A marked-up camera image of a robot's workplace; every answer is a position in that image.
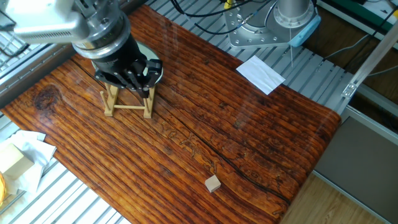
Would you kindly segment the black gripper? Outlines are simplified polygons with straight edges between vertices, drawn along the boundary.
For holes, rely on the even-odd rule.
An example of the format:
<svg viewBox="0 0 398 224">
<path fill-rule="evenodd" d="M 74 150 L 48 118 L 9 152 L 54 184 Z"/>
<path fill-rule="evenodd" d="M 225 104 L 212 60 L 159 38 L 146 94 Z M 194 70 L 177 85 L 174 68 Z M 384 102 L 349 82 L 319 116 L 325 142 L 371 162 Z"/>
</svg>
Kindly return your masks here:
<svg viewBox="0 0 398 224">
<path fill-rule="evenodd" d="M 163 72 L 162 61 L 148 60 L 135 39 L 128 39 L 111 55 L 92 62 L 97 80 L 118 88 L 137 90 L 141 98 L 149 97 L 149 89 L 160 81 Z"/>
</svg>

